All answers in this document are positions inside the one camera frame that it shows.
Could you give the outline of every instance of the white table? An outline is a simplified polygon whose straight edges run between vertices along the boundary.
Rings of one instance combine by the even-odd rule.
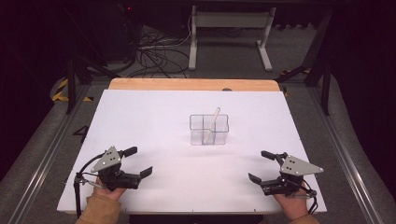
[[[226,145],[192,146],[190,115],[211,114],[217,107],[220,114],[230,117]],[[279,176],[279,165],[263,158],[262,150],[287,152],[308,161],[281,91],[106,90],[68,178],[59,211],[76,211],[75,172],[111,146],[117,150],[138,147],[137,154],[122,160],[125,173],[138,174],[153,166],[152,175],[142,180],[139,189],[129,189],[121,197],[121,210],[128,214],[279,212],[278,203],[264,196],[248,173],[262,180]],[[317,212],[326,211],[316,179],[312,175],[305,179],[318,192]],[[81,186],[82,208],[91,193],[92,186]]]

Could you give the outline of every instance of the floor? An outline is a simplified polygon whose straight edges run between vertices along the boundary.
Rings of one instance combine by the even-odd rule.
[[[281,71],[291,70],[302,63],[315,30],[311,27],[287,28],[283,31],[273,28],[267,43],[273,72],[264,71],[255,46],[261,31],[243,30],[237,34],[237,37],[229,37],[220,32],[201,33],[198,37],[196,69],[186,70],[184,75],[181,72],[169,73],[170,77],[274,79]],[[169,49],[188,54],[189,43],[186,41]],[[182,68],[188,65],[188,59],[175,51],[167,51],[166,57]],[[178,69],[176,65],[173,66],[167,67],[168,71]],[[112,64],[109,68],[117,67],[120,65]],[[139,63],[135,63],[126,71],[120,72],[120,76],[164,77],[158,69],[137,74],[136,71],[141,68]],[[333,78],[331,83],[330,116],[327,117],[318,108],[320,84],[315,88],[307,88],[303,83],[306,76],[300,74],[281,83],[280,87],[287,89],[285,97],[309,160],[320,164],[326,171],[318,176],[318,184],[328,212],[316,214],[317,219],[321,223],[396,223],[395,202],[354,134],[336,80]],[[81,147],[81,135],[74,133],[90,125],[109,81],[109,78],[97,75],[93,76],[90,86],[78,85],[78,99],[92,97],[93,100],[81,101],[68,116],[65,114],[67,102],[55,102],[55,106],[0,183],[0,223],[76,221],[75,216],[57,212],[56,207],[64,190],[64,181],[69,176]],[[54,84],[50,97],[60,82],[61,80]],[[351,159],[352,166],[344,165],[346,158]],[[369,202],[361,199],[361,187],[354,186],[356,176],[354,178],[350,173],[353,168],[364,186],[362,190],[367,192],[363,198],[368,198]],[[369,210],[370,207],[373,208],[374,212],[366,212],[367,209],[364,208],[367,207]],[[288,222],[282,214],[267,216],[266,219],[268,223]],[[119,223],[128,223],[128,216],[122,214]]]

